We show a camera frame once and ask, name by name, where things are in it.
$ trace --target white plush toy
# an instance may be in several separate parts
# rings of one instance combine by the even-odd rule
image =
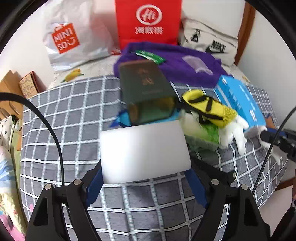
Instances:
[[[245,144],[247,142],[247,139],[244,137],[244,130],[247,130],[248,128],[249,124],[247,121],[243,117],[237,115],[225,127],[219,129],[221,148],[227,148],[234,138],[239,154],[244,155],[246,153]]]

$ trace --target black cable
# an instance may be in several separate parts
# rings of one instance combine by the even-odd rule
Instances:
[[[257,177],[257,179],[256,179],[256,182],[255,182],[254,188],[253,188],[253,190],[252,190],[252,195],[254,195],[254,193],[255,193],[255,190],[256,190],[256,188],[257,188],[257,185],[258,185],[258,182],[259,182],[259,180],[260,180],[260,177],[261,177],[261,175],[262,175],[262,173],[263,173],[263,169],[264,169],[264,167],[265,167],[265,165],[266,165],[266,163],[267,163],[267,160],[268,160],[268,158],[269,158],[269,155],[270,155],[270,152],[271,152],[272,147],[274,146],[275,142],[277,141],[277,139],[278,139],[278,137],[279,137],[279,134],[280,134],[281,130],[283,129],[284,125],[286,124],[286,122],[288,121],[288,119],[291,117],[291,115],[293,115],[293,113],[294,113],[295,111],[296,111],[296,106],[295,106],[295,107],[290,111],[290,113],[286,116],[286,118],[284,119],[283,123],[280,125],[279,129],[277,130],[276,135],[274,136],[274,139],[272,140],[271,145],[270,145],[270,147],[269,147],[269,149],[268,149],[268,151],[267,151],[267,153],[266,153],[266,156],[265,156],[264,162],[263,162],[263,164],[262,164],[262,167],[261,167],[261,169],[260,169],[260,171],[259,171],[259,175],[258,175],[258,177]]]
[[[57,150],[59,153],[59,161],[60,161],[60,166],[61,166],[61,174],[62,174],[62,186],[65,186],[65,172],[64,172],[64,164],[63,164],[63,156],[62,156],[61,146],[59,144],[56,134],[54,133],[54,131],[53,131],[52,127],[50,126],[50,124],[48,123],[47,119],[29,100],[27,100],[24,97],[21,97],[19,95],[12,94],[12,93],[0,92],[0,101],[14,101],[14,102],[18,102],[18,103],[23,104],[26,107],[28,107],[33,113],[35,113],[39,117],[39,119],[44,123],[44,125],[47,127],[50,134],[52,135],[52,137],[55,141],[55,144],[57,145]],[[69,216],[70,223],[72,224],[70,210],[69,210],[69,206],[67,203],[66,203],[66,210],[67,210],[67,214]]]

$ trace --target blue box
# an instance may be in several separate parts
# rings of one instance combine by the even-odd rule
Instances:
[[[221,75],[215,87],[222,104],[236,110],[249,124],[247,137],[258,135],[257,126],[265,126],[265,118],[246,86],[231,76]]]

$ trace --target wooden bed frame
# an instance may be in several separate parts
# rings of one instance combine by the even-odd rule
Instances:
[[[242,17],[242,24],[239,30],[237,54],[234,59],[234,64],[237,65],[242,57],[244,49],[248,43],[250,33],[255,19],[256,9],[246,2],[244,6],[244,14]]]

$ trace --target nike logo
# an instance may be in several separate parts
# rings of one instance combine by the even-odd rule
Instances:
[[[213,40],[212,45],[209,45],[205,52],[206,53],[225,53],[224,50],[226,49],[226,46]]]
[[[209,46],[206,48],[205,52],[206,53],[227,53],[227,52],[220,52],[220,51],[212,51]]]

